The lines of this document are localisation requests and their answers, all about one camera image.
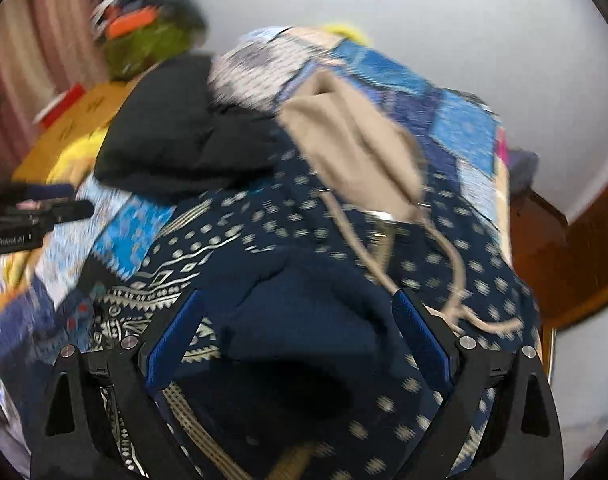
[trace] bedspread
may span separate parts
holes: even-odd
[[[274,112],[319,66],[346,78],[417,137],[511,264],[505,133],[475,95],[437,88],[372,48],[309,27],[246,34],[213,63],[210,80],[218,101]]]

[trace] wall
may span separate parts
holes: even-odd
[[[435,84],[470,91],[537,152],[574,219],[608,182],[608,27],[591,0],[197,0],[223,53],[265,25],[351,22]]]
[[[568,478],[608,428],[608,308],[558,333],[552,390]]]

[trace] beige drawstring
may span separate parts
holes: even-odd
[[[341,205],[337,202],[333,192],[324,189],[319,192],[319,195],[328,208],[328,211],[330,211],[333,221],[340,230],[341,236],[346,243],[355,251],[357,257],[364,263],[378,282],[380,282],[391,295],[394,295],[399,290],[399,287],[377,264],[369,251],[364,247],[364,244],[361,243],[361,240],[359,240],[357,233],[351,226],[346,213],[344,213]],[[444,308],[439,311],[427,306],[426,308],[428,311],[433,316],[439,316],[446,321],[450,329],[457,335],[462,335],[464,333],[464,331],[458,327],[458,320],[460,319],[466,319],[474,327],[494,334],[514,332],[514,330],[521,327],[522,322],[517,318],[496,323],[482,321],[476,316],[474,311],[469,307],[462,305],[462,295],[466,286],[466,267],[464,266],[462,256],[453,244],[450,243],[449,239],[439,232],[439,229],[437,229],[431,218],[421,208],[419,208],[419,210],[421,225],[423,225],[424,229],[435,238],[437,243],[439,243],[439,246],[446,252],[453,267],[452,290],[448,300],[444,304]]]

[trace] blue gripper pad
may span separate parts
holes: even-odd
[[[449,393],[453,388],[449,357],[403,290],[393,296],[392,308],[399,332],[428,386]]]
[[[204,316],[204,301],[195,290],[159,339],[148,358],[146,390],[152,396],[167,388]]]

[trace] pink curtain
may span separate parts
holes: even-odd
[[[88,17],[97,0],[4,0],[0,5],[0,178],[39,135],[35,115],[76,82],[107,80]]]

